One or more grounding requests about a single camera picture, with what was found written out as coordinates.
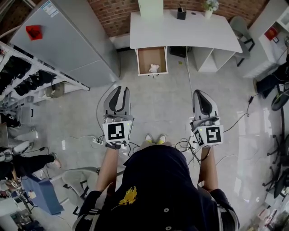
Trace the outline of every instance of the wooden drawer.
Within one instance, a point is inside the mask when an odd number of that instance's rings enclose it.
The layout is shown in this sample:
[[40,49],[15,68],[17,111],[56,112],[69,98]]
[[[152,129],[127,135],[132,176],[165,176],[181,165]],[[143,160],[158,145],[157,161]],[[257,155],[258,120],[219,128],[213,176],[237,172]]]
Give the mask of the wooden drawer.
[[[166,46],[140,48],[135,49],[135,52],[139,75],[156,76],[168,73]],[[149,72],[151,64],[159,65],[157,73]]]

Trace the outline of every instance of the potted plant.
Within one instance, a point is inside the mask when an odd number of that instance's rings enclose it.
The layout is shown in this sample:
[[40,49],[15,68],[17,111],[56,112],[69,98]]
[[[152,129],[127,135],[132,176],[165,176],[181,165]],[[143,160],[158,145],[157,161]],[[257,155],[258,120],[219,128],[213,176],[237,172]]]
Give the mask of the potted plant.
[[204,3],[205,8],[205,17],[210,18],[212,16],[213,11],[216,11],[219,8],[219,3],[217,0],[206,0]]

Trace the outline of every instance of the red object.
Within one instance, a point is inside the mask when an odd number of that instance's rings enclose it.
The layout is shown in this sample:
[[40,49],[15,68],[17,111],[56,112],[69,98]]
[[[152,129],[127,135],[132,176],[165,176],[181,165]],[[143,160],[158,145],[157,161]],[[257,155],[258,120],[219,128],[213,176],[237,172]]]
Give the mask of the red object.
[[26,32],[29,35],[30,40],[42,39],[40,26],[26,26]]
[[269,28],[269,30],[266,31],[265,36],[271,41],[273,38],[275,38],[278,35],[277,30],[274,27]]

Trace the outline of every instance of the gray refrigerator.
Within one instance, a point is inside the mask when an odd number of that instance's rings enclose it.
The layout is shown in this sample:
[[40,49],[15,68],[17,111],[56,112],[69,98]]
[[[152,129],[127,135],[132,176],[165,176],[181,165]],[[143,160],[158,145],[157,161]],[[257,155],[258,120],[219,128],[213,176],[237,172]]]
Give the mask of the gray refrigerator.
[[[40,26],[31,41],[26,26]],[[87,0],[41,1],[13,35],[12,44],[88,87],[117,81],[117,51]]]

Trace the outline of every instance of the yellow graphic print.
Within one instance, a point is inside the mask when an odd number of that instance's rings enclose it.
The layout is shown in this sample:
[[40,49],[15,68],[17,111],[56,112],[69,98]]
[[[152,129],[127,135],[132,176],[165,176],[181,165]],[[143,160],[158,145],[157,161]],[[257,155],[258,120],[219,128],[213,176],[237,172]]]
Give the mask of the yellow graphic print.
[[132,204],[135,202],[135,197],[137,195],[136,192],[136,187],[134,186],[134,189],[130,188],[127,192],[126,195],[124,197],[124,199],[122,199],[119,204],[120,205],[125,205],[125,204]]

